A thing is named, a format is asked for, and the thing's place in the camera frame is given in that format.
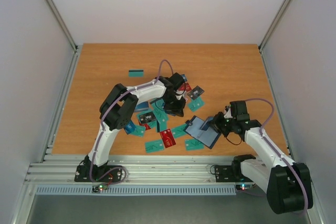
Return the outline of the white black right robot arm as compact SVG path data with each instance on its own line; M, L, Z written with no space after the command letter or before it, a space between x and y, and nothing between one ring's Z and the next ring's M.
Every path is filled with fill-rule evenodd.
M210 120L209 125L224 137L235 133L256 152L257 158L237 156L232 175L237 180L247 177L262 189L274 213L305 213L313 207L308 166L295 162L270 139L265 123L250 118L246 101L230 102L224 112L218 112Z

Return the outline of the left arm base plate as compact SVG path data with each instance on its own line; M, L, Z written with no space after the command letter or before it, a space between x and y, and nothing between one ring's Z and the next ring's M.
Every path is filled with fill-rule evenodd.
M79 165L75 172L74 181L80 183L118 183L124 175L125 172L121 166L94 166L90 174L90 166Z

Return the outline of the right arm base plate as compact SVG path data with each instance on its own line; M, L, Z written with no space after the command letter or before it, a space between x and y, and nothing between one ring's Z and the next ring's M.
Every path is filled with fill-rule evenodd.
M238 168L227 165L215 165L214 175L217 183L252 183Z

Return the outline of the dark blue card holder wallet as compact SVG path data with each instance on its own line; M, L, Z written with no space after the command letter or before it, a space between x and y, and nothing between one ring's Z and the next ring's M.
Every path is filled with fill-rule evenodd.
M198 116L193 116L185 122L186 127L183 131L211 150L221 135L211 126L212 120L212 116L209 116L205 121Z

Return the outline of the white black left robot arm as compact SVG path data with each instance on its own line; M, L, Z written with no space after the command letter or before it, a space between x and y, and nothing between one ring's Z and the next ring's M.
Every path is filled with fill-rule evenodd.
M102 103L100 127L92 150L78 166L78 173L87 181L102 181L109 173L108 158L118 133L129 124L138 104L153 99L163 99L164 110L184 116L185 99L178 89L185 85L183 77L174 73L171 77L157 77L139 86L125 87L117 84Z

